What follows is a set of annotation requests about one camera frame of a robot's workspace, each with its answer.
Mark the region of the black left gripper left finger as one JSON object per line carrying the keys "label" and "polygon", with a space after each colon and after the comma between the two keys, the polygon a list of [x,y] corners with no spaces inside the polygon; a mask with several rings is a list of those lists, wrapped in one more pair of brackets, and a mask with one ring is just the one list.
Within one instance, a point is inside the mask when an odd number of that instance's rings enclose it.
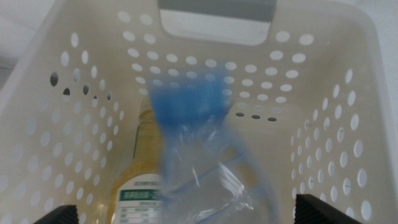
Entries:
{"label": "black left gripper left finger", "polygon": [[76,205],[61,205],[34,224],[79,224],[78,209]]}

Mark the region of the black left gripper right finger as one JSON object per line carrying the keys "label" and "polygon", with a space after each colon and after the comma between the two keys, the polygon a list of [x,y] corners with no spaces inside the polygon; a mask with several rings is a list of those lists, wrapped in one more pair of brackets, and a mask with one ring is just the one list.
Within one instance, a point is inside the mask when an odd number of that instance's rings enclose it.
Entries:
{"label": "black left gripper right finger", "polygon": [[295,224],[361,224],[311,194],[297,194]]}

